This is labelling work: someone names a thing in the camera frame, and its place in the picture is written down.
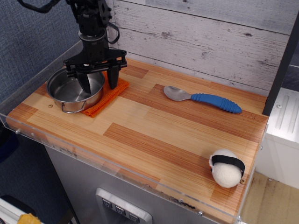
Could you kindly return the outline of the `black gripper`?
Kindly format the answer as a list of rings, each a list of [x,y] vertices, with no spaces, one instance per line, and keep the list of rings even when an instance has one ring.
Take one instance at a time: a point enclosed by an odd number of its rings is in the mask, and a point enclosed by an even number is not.
[[[120,69],[127,67],[126,51],[110,49],[105,36],[79,35],[79,37],[83,49],[77,55],[64,60],[67,76],[77,78],[82,90],[91,94],[87,74],[107,70],[110,88],[115,89],[118,85]]]

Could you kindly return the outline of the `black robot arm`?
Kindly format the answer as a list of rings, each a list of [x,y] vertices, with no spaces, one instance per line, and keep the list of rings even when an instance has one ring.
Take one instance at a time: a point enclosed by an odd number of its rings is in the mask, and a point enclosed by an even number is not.
[[[118,85],[119,71],[127,66],[127,52],[120,49],[111,49],[107,37],[107,27],[110,26],[119,32],[118,28],[110,22],[112,19],[111,8],[104,0],[70,0],[72,12],[79,25],[79,38],[83,43],[82,51],[64,61],[68,77],[79,81],[83,91],[91,93],[87,75],[95,72],[107,72],[111,89]]]

